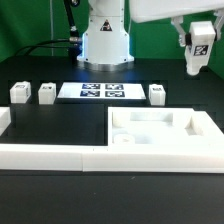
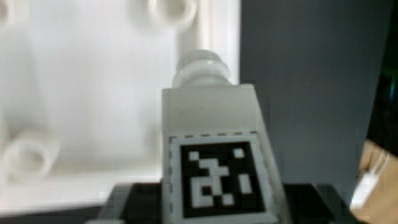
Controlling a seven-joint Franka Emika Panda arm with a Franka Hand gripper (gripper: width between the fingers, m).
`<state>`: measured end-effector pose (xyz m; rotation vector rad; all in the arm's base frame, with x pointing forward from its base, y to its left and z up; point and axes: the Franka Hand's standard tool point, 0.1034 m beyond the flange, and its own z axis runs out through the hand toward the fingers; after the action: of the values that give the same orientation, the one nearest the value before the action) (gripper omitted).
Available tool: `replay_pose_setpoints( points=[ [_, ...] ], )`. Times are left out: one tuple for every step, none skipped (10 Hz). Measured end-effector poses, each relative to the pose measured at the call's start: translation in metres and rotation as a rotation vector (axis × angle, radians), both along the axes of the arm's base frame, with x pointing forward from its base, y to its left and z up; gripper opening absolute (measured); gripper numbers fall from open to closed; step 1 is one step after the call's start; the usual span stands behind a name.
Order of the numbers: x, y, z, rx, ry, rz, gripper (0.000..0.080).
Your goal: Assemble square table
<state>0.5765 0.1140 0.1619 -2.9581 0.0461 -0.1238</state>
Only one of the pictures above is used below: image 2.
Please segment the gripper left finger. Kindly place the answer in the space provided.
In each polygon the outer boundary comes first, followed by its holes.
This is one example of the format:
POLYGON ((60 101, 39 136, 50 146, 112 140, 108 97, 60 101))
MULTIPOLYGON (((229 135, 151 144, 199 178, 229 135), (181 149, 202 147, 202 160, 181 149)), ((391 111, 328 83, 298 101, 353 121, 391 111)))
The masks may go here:
POLYGON ((161 224, 158 183, 115 185, 96 221, 101 224, 161 224))

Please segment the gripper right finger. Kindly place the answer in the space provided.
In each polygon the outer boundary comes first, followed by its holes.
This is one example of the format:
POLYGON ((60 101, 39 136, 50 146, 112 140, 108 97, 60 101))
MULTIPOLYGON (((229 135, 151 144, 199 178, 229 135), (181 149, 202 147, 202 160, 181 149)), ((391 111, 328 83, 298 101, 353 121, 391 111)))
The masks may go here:
POLYGON ((359 224, 330 184, 286 184, 293 224, 359 224))

